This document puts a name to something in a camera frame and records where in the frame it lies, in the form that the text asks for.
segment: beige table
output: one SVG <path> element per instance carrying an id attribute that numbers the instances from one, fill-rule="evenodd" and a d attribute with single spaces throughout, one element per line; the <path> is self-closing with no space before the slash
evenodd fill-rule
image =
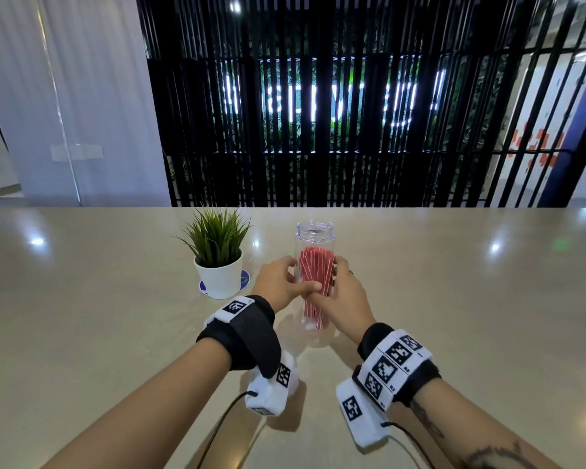
<path id="1" fill-rule="evenodd" d="M 0 209 L 0 468 L 35 469 L 190 346 L 219 302 L 171 236 L 191 209 Z M 296 223 L 335 223 L 375 315 L 411 331 L 442 374 L 561 465 L 586 468 L 586 209 L 242 209 L 253 275 L 293 252 Z M 285 415 L 230 414 L 205 466 L 410 468 L 406 438 L 358 452 L 334 397 L 358 362 L 278 315 L 302 379 Z M 169 467 L 193 467 L 247 384 L 231 373 Z M 447 467 L 422 427 L 391 410 Z"/>

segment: forearm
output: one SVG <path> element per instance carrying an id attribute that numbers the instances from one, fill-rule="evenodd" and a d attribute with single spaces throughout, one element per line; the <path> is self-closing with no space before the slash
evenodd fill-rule
<path id="1" fill-rule="evenodd" d="M 163 467 L 230 369 L 205 338 L 89 426 L 44 467 Z"/>
<path id="2" fill-rule="evenodd" d="M 560 469 L 441 379 L 421 388 L 411 408 L 455 467 Z"/>

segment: hand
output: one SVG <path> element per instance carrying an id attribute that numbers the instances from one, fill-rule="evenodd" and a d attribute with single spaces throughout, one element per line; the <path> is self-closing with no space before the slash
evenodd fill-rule
<path id="1" fill-rule="evenodd" d="M 277 313 L 289 306 L 289 303 L 298 296 L 306 297 L 309 293 L 320 291 L 322 287 L 318 281 L 295 282 L 289 267 L 296 265 L 297 260 L 293 257 L 283 256 L 261 266 L 252 294 L 265 298 L 273 307 L 273 312 Z"/>
<path id="2" fill-rule="evenodd" d="M 306 301 L 323 309 L 336 329 L 358 345 L 365 331 L 375 323 L 367 292 L 358 278 L 349 270 L 349 263 L 342 256 L 334 257 L 337 264 L 334 288 L 331 296 L 313 292 Z"/>

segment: wire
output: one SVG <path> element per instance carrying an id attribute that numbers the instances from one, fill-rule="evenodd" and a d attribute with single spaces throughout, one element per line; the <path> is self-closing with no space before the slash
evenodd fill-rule
<path id="1" fill-rule="evenodd" d="M 398 425 L 397 423 L 394 423 L 393 421 L 385 421 L 384 423 L 381 424 L 381 426 L 383 428 L 386 428 L 387 426 L 395 426 L 397 429 L 403 431 L 406 434 L 406 436 L 408 436 L 411 439 L 411 441 L 417 445 L 417 448 L 419 448 L 419 451 L 422 453 L 422 455 L 425 456 L 427 465 L 429 465 L 432 469 L 436 469 L 434 464 L 432 464 L 430 456 L 428 456 L 427 453 L 423 450 L 423 446 L 421 446 L 421 443 L 418 442 L 415 439 L 415 437 L 412 435 L 412 433 L 410 433 L 410 431 L 408 431 L 405 427 Z"/>
<path id="2" fill-rule="evenodd" d="M 258 396 L 258 394 L 255 391 L 251 391 L 251 390 L 244 391 L 242 394 L 240 394 L 238 397 L 236 397 L 230 405 L 228 405 L 228 408 L 225 410 L 222 417 L 219 418 L 219 423 L 217 423 L 217 426 L 215 426 L 215 430 L 213 431 L 213 434 L 211 434 L 211 439 L 209 440 L 208 444 L 206 444 L 206 449 L 204 449 L 204 452 L 202 453 L 202 457 L 200 458 L 200 462 L 197 463 L 197 466 L 195 466 L 195 469 L 200 469 L 200 467 L 202 467 L 202 463 L 204 462 L 204 458 L 206 457 L 206 453 L 211 448 L 211 444 L 213 443 L 215 436 L 217 436 L 217 432 L 219 431 L 219 428 L 221 427 L 222 423 L 224 422 L 224 419 L 226 418 L 226 416 L 228 416 L 228 413 L 230 413 L 230 410 L 232 410 L 235 403 L 238 402 L 245 395 Z"/>

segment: coaster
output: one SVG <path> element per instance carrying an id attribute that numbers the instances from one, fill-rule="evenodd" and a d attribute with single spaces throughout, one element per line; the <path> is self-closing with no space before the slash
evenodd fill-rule
<path id="1" fill-rule="evenodd" d="M 241 289 L 239 291 L 244 290 L 248 284 L 250 284 L 250 274 L 245 270 L 241 270 Z M 208 291 L 206 291 L 206 286 L 204 286 L 203 281 L 200 281 L 200 291 L 202 291 L 206 296 L 209 295 Z"/>

